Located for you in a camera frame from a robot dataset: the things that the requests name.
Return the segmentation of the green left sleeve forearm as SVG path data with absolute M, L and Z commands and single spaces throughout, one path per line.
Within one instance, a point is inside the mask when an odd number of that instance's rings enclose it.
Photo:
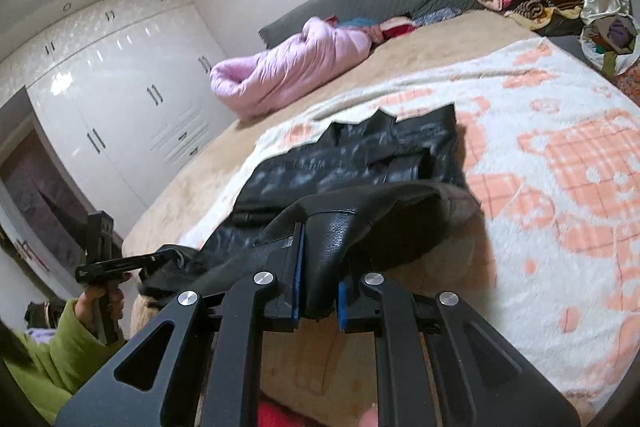
M 1 326 L 1 358 L 35 410 L 53 424 L 66 402 L 126 343 L 122 333 L 106 345 L 96 338 L 93 303 L 105 295 L 90 287 L 67 301 L 47 343 Z

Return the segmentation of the person's left hand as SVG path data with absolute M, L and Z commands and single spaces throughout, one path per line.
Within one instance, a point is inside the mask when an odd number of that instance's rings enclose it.
M 109 317 L 112 324 L 124 315 L 124 293 L 120 285 L 131 279 L 130 274 L 124 274 L 115 282 L 99 286 L 87 286 L 77 299 L 74 312 L 80 324 L 92 335 L 99 336 L 103 317 Z

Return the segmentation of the person's right hand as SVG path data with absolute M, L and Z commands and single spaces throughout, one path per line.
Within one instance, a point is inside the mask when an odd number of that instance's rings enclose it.
M 378 427 L 378 405 L 374 403 L 360 418 L 359 427 Z

